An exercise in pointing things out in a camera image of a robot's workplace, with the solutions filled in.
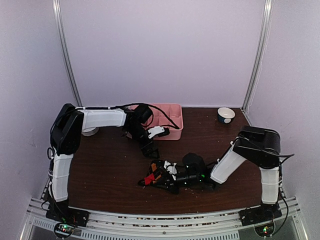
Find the argyle black red sock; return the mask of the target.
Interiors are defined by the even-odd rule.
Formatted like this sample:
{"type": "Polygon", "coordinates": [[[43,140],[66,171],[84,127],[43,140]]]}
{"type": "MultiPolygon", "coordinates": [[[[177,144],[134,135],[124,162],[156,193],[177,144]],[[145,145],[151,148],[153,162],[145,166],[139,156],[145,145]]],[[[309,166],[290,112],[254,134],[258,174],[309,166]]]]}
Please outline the argyle black red sock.
{"type": "Polygon", "coordinates": [[[170,177],[169,172],[165,169],[164,160],[153,160],[149,166],[146,177],[138,181],[141,187],[146,186],[164,186],[166,180],[170,177]]]}

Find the pink divided organizer tray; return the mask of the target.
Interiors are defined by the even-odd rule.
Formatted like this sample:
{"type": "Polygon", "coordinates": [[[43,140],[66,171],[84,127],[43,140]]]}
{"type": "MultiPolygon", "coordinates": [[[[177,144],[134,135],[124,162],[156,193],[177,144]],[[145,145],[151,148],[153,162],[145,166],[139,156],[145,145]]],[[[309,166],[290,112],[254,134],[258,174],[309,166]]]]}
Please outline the pink divided organizer tray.
{"type": "Polygon", "coordinates": [[[178,103],[132,103],[128,107],[132,111],[128,132],[134,139],[145,141],[177,141],[184,128],[182,106],[178,103]],[[169,135],[151,139],[147,130],[155,126],[169,128],[169,135]]]}

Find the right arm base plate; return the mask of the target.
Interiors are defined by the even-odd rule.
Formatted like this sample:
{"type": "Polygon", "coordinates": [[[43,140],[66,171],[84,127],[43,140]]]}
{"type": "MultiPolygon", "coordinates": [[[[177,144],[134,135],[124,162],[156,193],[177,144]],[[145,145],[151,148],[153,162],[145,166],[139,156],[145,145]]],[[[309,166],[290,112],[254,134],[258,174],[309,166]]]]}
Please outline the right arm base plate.
{"type": "Polygon", "coordinates": [[[254,226],[255,233],[259,237],[271,237],[275,230],[275,219],[283,214],[279,207],[273,205],[261,205],[247,207],[239,211],[242,226],[254,226]]]}

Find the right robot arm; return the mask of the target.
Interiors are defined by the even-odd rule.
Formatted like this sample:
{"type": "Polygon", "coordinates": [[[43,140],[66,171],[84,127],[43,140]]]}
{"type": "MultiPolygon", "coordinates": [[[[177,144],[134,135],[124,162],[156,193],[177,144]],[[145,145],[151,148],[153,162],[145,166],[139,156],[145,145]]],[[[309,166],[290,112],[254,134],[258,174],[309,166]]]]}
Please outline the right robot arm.
{"type": "Polygon", "coordinates": [[[187,153],[182,158],[183,172],[176,163],[165,161],[160,165],[160,186],[173,194],[179,188],[193,183],[203,183],[211,187],[222,185],[244,162],[249,161],[260,170],[261,205],[255,207],[259,220],[266,221],[279,211],[279,187],[282,182],[282,165],[293,154],[283,155],[280,134],[272,129],[243,126],[230,142],[230,146],[216,164],[209,168],[203,158],[195,153],[187,153]]]}

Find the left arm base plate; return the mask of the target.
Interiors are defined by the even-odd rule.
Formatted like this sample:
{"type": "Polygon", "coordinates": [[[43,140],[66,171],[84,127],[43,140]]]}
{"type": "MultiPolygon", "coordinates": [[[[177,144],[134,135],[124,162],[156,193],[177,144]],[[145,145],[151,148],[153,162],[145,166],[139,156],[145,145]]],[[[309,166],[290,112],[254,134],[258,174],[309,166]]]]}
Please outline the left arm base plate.
{"type": "Polygon", "coordinates": [[[57,223],[53,227],[53,233],[60,239],[70,237],[77,227],[86,227],[90,213],[85,210],[68,208],[64,215],[59,210],[47,210],[45,217],[57,223]]]}

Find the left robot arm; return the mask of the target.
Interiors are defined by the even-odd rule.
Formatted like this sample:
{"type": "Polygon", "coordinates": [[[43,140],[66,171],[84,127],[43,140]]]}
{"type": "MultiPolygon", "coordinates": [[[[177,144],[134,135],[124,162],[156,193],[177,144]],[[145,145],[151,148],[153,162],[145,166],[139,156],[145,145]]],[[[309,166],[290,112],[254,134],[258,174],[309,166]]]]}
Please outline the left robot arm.
{"type": "Polygon", "coordinates": [[[166,134],[167,128],[155,126],[144,128],[144,123],[153,115],[147,104],[139,104],[134,110],[119,107],[75,107],[66,103],[50,130],[50,147],[47,156],[49,167],[49,202],[52,213],[61,222],[72,218],[68,207],[68,180],[71,161],[80,147],[81,136],[92,136],[102,127],[122,127],[139,143],[143,155],[158,158],[154,147],[155,136],[166,134]]]}

